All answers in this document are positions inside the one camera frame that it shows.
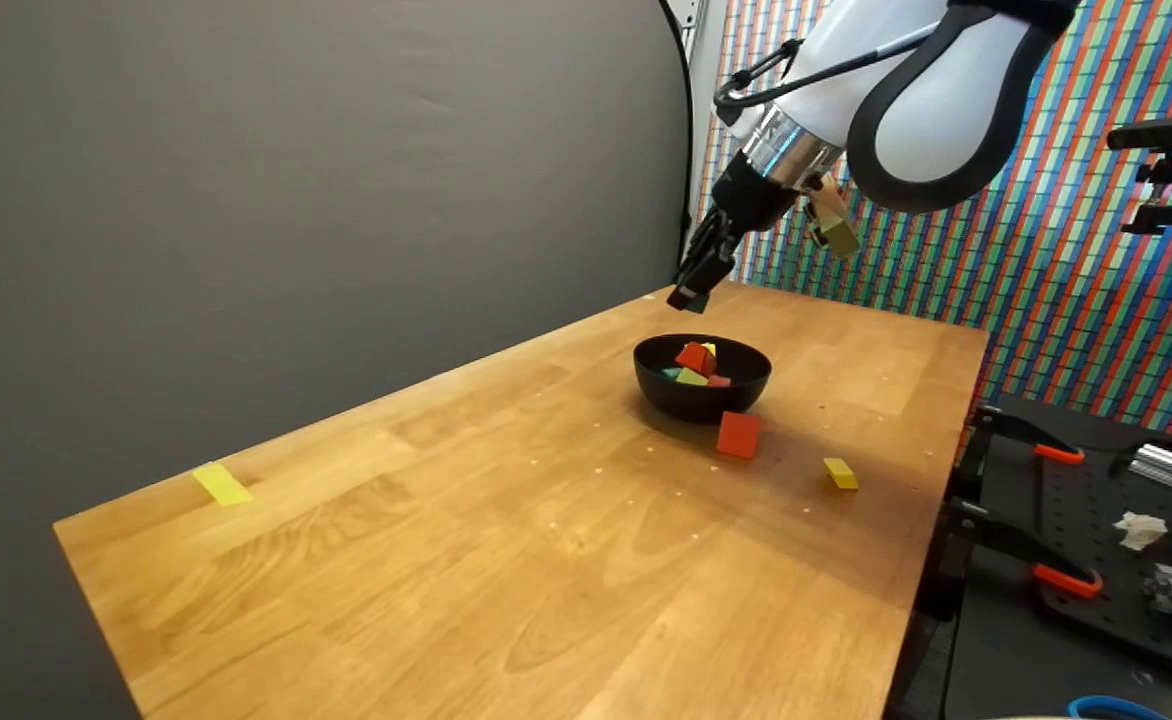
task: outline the black bowl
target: black bowl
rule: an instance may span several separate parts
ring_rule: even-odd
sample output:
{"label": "black bowl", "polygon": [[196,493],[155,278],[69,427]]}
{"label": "black bowl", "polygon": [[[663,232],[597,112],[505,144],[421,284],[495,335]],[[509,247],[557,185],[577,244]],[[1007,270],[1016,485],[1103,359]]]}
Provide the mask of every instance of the black bowl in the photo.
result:
{"label": "black bowl", "polygon": [[[663,375],[663,368],[677,368],[677,353],[693,340],[715,343],[715,375],[727,375],[733,388],[697,388]],[[648,335],[630,346],[630,364],[639,395],[693,423],[715,423],[720,410],[746,410],[772,379],[772,359],[727,335]]]}

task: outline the gray backdrop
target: gray backdrop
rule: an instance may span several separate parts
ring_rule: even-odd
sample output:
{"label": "gray backdrop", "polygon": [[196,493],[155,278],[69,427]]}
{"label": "gray backdrop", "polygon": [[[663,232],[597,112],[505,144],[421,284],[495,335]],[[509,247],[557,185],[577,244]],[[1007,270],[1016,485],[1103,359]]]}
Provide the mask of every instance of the gray backdrop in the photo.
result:
{"label": "gray backdrop", "polygon": [[0,717],[129,717],[49,525],[669,278],[654,0],[0,0]]}

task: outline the wooden table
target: wooden table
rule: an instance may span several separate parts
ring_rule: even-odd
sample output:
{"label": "wooden table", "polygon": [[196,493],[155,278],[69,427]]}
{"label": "wooden table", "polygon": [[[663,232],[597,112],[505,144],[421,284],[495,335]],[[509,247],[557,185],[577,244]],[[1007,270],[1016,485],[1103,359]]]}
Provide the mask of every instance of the wooden table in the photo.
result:
{"label": "wooden table", "polygon": [[[630,343],[775,364],[756,458]],[[55,525],[145,717],[880,717],[985,331],[663,290]],[[834,493],[823,457],[860,473]]]}

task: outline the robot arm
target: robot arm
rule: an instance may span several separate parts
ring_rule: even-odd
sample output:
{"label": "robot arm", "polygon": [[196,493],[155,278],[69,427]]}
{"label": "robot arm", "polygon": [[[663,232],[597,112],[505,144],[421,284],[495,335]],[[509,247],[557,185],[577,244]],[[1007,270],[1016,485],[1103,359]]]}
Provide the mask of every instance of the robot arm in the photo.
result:
{"label": "robot arm", "polygon": [[974,194],[1013,156],[1030,75],[1079,0],[840,0],[797,48],[789,97],[753,108],[745,148],[669,295],[703,310],[746,232],[772,227],[842,150],[860,192],[931,210]]}

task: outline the red object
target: red object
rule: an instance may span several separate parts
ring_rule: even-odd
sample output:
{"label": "red object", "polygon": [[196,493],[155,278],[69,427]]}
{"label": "red object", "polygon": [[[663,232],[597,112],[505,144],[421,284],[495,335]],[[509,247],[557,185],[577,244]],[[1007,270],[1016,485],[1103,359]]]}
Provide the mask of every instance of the red object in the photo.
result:
{"label": "red object", "polygon": [[715,373],[715,354],[703,343],[684,343],[677,353],[677,364],[688,368],[688,373],[699,373],[699,375]]}
{"label": "red object", "polygon": [[1058,572],[1050,563],[1030,563],[1030,579],[1039,579],[1039,582],[1048,582],[1048,586],[1055,586],[1055,590],[1062,590],[1072,598],[1084,598],[1084,602],[1093,602],[1103,590],[1101,577],[1084,579],[1084,577],[1068,577],[1068,572]]}
{"label": "red object", "polygon": [[720,410],[720,427],[715,427],[715,450],[720,457],[756,457],[758,444],[758,421],[745,416],[745,410]]}
{"label": "red object", "polygon": [[1068,450],[1068,448],[1055,448],[1055,444],[1030,444],[1030,457],[1039,457],[1048,462],[1062,462],[1062,467],[1086,462],[1086,450]]}

